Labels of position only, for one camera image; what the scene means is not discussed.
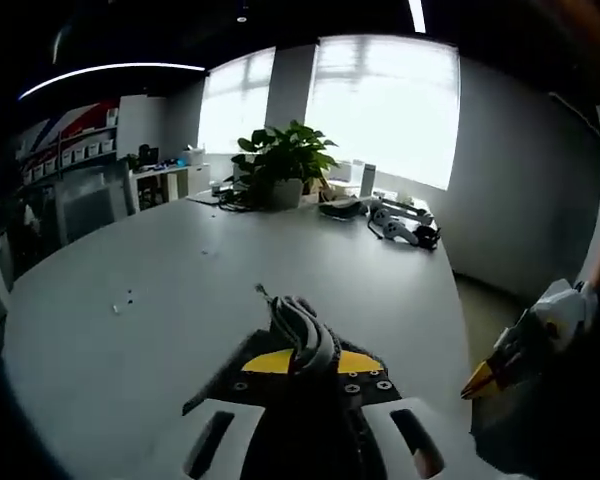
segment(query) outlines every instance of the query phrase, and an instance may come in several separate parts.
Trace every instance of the white table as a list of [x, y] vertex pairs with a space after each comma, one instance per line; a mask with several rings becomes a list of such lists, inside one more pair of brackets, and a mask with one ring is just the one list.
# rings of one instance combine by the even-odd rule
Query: white table
[[73, 476], [124, 477], [156, 448], [182, 404], [268, 325], [258, 282], [306, 297], [387, 362], [403, 396], [469, 430], [465, 327], [442, 245], [431, 254], [379, 241], [362, 219], [314, 209], [237, 214], [181, 200], [76, 241], [11, 294], [7, 373]]

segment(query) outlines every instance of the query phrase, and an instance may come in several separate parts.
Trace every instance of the robotic arm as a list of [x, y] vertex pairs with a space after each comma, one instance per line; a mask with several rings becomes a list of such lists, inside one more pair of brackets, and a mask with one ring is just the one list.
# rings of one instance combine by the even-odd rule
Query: robotic arm
[[541, 373], [593, 323], [598, 299], [589, 283], [551, 284], [518, 322], [506, 328], [489, 358], [478, 365], [462, 390], [464, 399], [488, 397]]

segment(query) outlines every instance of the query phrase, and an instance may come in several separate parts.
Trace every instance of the cable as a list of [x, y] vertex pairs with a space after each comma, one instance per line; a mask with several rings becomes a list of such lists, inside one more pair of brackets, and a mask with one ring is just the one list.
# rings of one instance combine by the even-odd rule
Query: cable
[[371, 218], [369, 218], [369, 221], [367, 222], [367, 228], [371, 230], [371, 233], [373, 233], [378, 240], [383, 240], [384, 237], [371, 228]]

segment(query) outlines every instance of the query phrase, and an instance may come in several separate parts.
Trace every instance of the window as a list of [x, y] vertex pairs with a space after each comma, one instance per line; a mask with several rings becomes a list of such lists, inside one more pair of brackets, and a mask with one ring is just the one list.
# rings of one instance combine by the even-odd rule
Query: window
[[314, 61], [307, 125], [392, 175], [446, 190], [458, 133], [457, 50], [390, 36], [324, 38]]
[[208, 153], [237, 153], [237, 140], [264, 126], [275, 48], [233, 60], [205, 82], [198, 146]]

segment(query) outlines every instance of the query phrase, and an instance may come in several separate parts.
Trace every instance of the led strip light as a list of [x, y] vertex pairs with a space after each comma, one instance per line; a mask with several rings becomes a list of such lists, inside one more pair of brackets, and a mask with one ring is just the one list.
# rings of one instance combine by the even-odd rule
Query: led strip light
[[31, 95], [33, 92], [36, 92], [36, 91], [40, 90], [41, 88], [51, 85], [52, 83], [56, 83], [56, 82], [59, 82], [60, 80], [64, 80], [65, 78], [75, 77], [76, 75], [81, 75], [83, 73], [98, 72], [100, 70], [108, 70], [111, 68], [126, 68], [126, 67], [165, 67], [165, 68], [177, 68], [180, 70], [195, 70], [197, 72], [205, 71], [205, 69], [203, 67], [196, 67], [193, 65], [181, 65], [178, 63], [160, 63], [160, 62], [112, 63], [110, 65], [100, 65], [98, 67], [83, 68], [81, 70], [64, 73], [64, 74], [54, 77], [50, 80], [46, 80], [46, 81], [42, 82], [41, 84], [36, 85], [35, 87], [30, 88], [29, 90], [24, 92], [22, 95], [20, 95], [18, 97], [18, 100], [22, 100], [27, 95]]

